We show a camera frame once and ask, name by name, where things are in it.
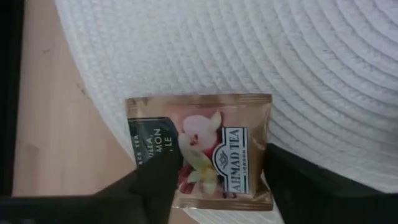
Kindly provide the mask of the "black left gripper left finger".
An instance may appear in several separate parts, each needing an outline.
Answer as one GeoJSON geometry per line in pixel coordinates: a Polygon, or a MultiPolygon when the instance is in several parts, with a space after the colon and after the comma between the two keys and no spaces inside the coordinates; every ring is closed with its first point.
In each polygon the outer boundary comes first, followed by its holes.
{"type": "Polygon", "coordinates": [[[100,224],[167,224],[181,167],[180,151],[165,151],[99,191],[111,199],[100,224]]]}

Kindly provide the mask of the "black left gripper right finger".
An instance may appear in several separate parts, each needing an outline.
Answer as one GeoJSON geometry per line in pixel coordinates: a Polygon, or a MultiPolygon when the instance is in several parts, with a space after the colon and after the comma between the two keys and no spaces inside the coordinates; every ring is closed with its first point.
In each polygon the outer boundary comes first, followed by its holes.
{"type": "Polygon", "coordinates": [[[326,224],[325,196],[302,168],[306,161],[268,143],[264,174],[285,224],[326,224]]]}

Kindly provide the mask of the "tan vanilla tea packet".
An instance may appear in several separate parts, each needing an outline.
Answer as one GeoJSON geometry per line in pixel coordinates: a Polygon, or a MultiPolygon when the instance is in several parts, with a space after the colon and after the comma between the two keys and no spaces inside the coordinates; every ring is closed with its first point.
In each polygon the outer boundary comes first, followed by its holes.
{"type": "Polygon", "coordinates": [[[262,180],[270,94],[174,95],[126,100],[137,165],[163,152],[182,157],[174,205],[269,211],[262,180]]]}

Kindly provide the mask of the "white round plate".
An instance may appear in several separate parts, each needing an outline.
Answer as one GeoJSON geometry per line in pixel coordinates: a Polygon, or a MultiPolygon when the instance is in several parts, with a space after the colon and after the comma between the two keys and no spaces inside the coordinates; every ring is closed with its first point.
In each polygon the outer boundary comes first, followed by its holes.
{"type": "Polygon", "coordinates": [[[398,193],[398,0],[55,0],[88,94],[270,93],[269,140],[398,193]]]}

